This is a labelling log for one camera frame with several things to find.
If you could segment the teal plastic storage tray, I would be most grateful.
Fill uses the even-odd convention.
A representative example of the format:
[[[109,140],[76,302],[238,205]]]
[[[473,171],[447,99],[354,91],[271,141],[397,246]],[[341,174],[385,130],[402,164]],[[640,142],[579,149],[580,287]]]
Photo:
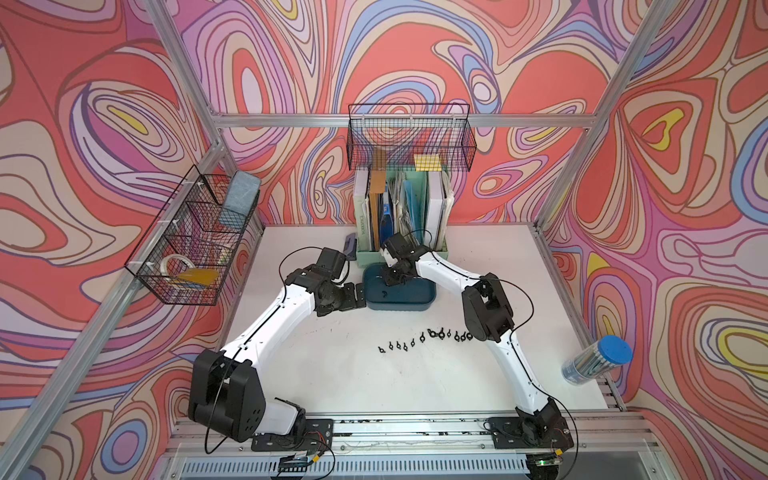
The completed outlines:
[[[384,267],[383,263],[372,264],[363,272],[364,298],[371,310],[420,312],[435,301],[437,287],[434,282],[416,278],[387,286],[383,279]]]

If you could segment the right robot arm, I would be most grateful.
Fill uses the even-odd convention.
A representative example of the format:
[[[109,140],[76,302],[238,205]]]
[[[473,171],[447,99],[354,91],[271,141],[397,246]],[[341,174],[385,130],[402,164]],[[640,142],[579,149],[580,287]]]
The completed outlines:
[[[503,280],[488,273],[481,275],[462,269],[432,252],[396,259],[384,255],[387,269],[383,279],[389,285],[424,278],[461,297],[464,323],[468,332],[488,346],[505,379],[511,384],[517,430],[522,441],[533,447],[558,439],[565,448],[577,443],[566,419],[570,414],[559,408],[559,402],[548,394],[530,371],[516,332],[512,305]]]

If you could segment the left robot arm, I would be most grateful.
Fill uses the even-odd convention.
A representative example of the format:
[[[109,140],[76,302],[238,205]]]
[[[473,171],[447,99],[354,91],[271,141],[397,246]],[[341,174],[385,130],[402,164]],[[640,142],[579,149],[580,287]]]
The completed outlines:
[[[237,442],[260,434],[294,433],[302,408],[269,399],[260,374],[303,320],[365,306],[360,283],[338,285],[317,272],[294,271],[274,302],[242,334],[223,349],[205,349],[196,357],[188,418]]]

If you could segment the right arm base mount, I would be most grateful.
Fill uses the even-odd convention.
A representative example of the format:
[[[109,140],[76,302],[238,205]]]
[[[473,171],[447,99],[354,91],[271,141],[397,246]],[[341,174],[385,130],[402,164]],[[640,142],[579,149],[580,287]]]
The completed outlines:
[[[483,422],[497,450],[543,449],[567,451],[575,446],[567,422],[558,417],[545,426],[536,426],[531,419],[520,417],[490,417]]]

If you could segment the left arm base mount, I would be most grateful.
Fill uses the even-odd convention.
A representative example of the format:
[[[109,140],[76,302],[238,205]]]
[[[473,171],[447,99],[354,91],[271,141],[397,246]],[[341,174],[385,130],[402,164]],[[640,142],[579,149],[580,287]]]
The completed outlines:
[[[334,420],[310,418],[298,404],[275,397],[268,400],[266,413],[252,437],[254,452],[320,452],[333,442]]]

